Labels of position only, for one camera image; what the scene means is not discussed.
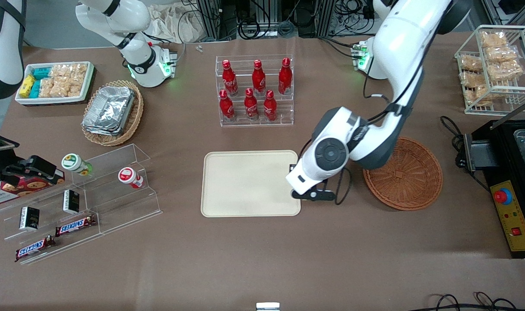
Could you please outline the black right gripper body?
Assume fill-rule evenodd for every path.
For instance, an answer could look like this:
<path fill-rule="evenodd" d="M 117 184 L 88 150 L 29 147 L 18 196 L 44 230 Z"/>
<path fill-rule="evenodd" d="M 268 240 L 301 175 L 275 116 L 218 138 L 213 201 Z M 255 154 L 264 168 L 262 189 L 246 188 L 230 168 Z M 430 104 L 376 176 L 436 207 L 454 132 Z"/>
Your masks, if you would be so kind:
<path fill-rule="evenodd" d="M 21 163 L 23 159 L 15 154 L 19 146 L 20 143 L 0 135 L 0 175 L 25 176 L 25 167 Z"/>

